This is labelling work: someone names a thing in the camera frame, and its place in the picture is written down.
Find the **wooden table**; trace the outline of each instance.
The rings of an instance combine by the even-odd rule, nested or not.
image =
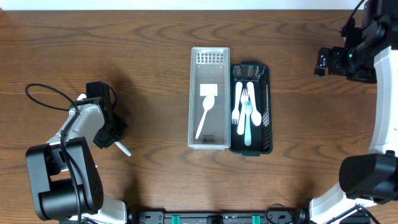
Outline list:
[[[316,78],[320,47],[343,45],[348,11],[62,11],[5,12],[0,23],[0,216],[39,223],[25,163],[66,113],[24,93],[44,83],[72,98],[101,80],[119,95],[129,125],[123,144],[91,153],[106,194],[138,209],[265,210],[301,207],[338,181],[347,156],[366,154],[373,135],[376,85]],[[274,151],[243,157],[187,146],[190,54],[229,47],[231,63],[257,60],[271,70]],[[67,107],[36,89],[34,96]],[[382,223],[397,204],[371,209]]]

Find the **white spoon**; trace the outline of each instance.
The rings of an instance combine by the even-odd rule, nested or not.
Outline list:
[[[205,122],[207,111],[209,111],[210,109],[213,108],[214,100],[215,100],[214,96],[206,96],[205,99],[203,100],[203,109],[205,109],[205,112],[203,113],[203,116],[201,117],[201,120],[200,120],[200,123],[199,123],[199,127],[198,127],[198,131],[197,131],[197,135],[196,135],[195,139],[199,138],[201,129],[203,127],[203,123]]]
[[[249,90],[249,96],[250,96],[250,101],[253,107],[253,112],[251,113],[251,121],[253,121],[253,124],[256,126],[259,126],[261,124],[261,114],[258,112],[256,108],[256,98],[254,96],[254,85],[253,82],[248,82],[246,84],[248,86]]]

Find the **white background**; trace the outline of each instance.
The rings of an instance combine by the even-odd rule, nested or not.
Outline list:
[[[3,10],[354,9],[359,0],[0,0]]]

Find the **green strip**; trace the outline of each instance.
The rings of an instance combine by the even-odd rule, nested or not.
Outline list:
[[[179,215],[172,216],[172,224],[180,224],[180,216]]]
[[[259,215],[253,215],[252,217],[253,224],[261,224],[261,218]]]

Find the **white label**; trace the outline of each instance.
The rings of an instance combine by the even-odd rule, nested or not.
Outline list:
[[[217,96],[217,84],[200,84],[201,96]]]

